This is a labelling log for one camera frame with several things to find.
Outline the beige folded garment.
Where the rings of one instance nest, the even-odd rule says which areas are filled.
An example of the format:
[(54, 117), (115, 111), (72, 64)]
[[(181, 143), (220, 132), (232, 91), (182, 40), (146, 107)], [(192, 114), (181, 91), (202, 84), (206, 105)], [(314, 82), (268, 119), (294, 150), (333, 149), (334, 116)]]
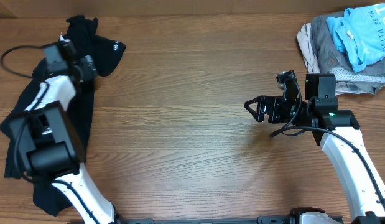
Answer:
[[(313, 40), (311, 35), (311, 23), (306, 23), (297, 33), (297, 42), (302, 53), (305, 67), (308, 73), (320, 73), (318, 58), (313, 51)], [(374, 82), (343, 82), (336, 81), (336, 95), (342, 94), (375, 94), (379, 83)]]

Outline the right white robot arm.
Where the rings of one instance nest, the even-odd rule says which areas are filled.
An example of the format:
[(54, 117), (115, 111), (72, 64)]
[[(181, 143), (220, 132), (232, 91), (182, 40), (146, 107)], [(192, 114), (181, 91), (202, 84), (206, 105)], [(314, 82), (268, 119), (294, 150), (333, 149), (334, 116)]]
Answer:
[(335, 76), (308, 74), (304, 91), (292, 70), (276, 80), (281, 96), (257, 96), (245, 102), (245, 109), (257, 122), (267, 118), (281, 124), (272, 138), (311, 132), (337, 174), (352, 223), (385, 223), (385, 184), (365, 148), (358, 120), (338, 107)]

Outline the white patterned folded cloth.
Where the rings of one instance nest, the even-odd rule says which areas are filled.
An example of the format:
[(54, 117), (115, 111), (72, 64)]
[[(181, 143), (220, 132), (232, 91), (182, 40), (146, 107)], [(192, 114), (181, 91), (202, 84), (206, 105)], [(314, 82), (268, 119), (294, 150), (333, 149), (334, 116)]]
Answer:
[(342, 66), (334, 67), (328, 73), (334, 74), (336, 81), (385, 83), (385, 73), (379, 75), (363, 75), (361, 73), (353, 73)]

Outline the black t-shirt with logo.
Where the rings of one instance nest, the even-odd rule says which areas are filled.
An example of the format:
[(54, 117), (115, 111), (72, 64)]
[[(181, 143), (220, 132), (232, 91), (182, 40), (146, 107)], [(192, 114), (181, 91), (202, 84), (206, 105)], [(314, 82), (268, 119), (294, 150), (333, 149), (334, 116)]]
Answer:
[[(98, 19), (87, 19), (83, 15), (67, 19), (69, 23), (64, 39), (69, 39), (76, 49), (77, 58), (91, 56), (99, 76), (106, 77), (114, 72), (120, 63), (126, 45), (116, 40), (107, 39), (96, 34)], [(41, 60), (32, 72), (33, 79), (20, 94), (14, 109), (0, 124), (0, 131), (9, 139), (4, 176), (19, 179), (20, 175), (14, 167), (13, 153), (15, 137), (12, 136), (9, 119), (12, 115), (23, 111), (39, 91), (39, 84), (46, 70), (45, 60)], [(84, 148), (87, 148), (93, 119), (93, 105), (95, 99), (95, 82), (93, 80), (81, 83), (81, 90), (72, 99), (67, 109), (67, 115)], [(72, 204), (58, 189), (50, 184), (35, 184), (33, 203), (51, 216), (57, 216), (62, 210)]]

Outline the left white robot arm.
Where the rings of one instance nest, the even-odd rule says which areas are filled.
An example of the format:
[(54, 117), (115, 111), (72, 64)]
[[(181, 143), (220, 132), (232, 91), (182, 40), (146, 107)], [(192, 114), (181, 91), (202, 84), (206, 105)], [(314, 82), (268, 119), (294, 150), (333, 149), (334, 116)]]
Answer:
[(90, 177), (86, 154), (67, 109), (80, 83), (97, 77), (92, 58), (76, 58), (70, 40), (42, 46), (46, 73), (32, 103), (9, 122), (15, 138), (13, 160), (21, 177), (61, 192), (84, 223), (122, 223), (114, 205)]

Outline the light blue printed t-shirt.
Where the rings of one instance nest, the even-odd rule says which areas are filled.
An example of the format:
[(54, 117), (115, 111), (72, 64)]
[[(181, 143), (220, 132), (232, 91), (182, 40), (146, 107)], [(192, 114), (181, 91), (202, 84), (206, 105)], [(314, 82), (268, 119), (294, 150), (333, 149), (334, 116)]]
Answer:
[(385, 58), (385, 3), (348, 8), (326, 23), (336, 49), (347, 55), (352, 70), (363, 71)]

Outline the grey folded shorts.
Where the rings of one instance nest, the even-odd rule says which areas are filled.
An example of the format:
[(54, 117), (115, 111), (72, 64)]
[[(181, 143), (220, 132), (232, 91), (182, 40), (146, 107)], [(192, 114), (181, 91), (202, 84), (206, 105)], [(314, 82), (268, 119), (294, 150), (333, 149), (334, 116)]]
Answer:
[[(342, 11), (334, 12), (331, 14), (314, 17), (311, 22), (313, 51), (318, 58), (318, 64), (321, 73), (328, 73), (331, 69), (337, 66), (342, 66), (343, 68), (346, 68), (347, 70), (355, 73), (348, 61), (348, 57), (336, 49), (326, 23), (326, 19), (328, 17), (338, 18), (342, 16)], [(363, 75), (379, 75), (385, 73), (385, 58), (373, 65), (366, 66), (363, 71), (358, 73)], [(378, 91), (384, 86), (385, 83), (379, 83)]]

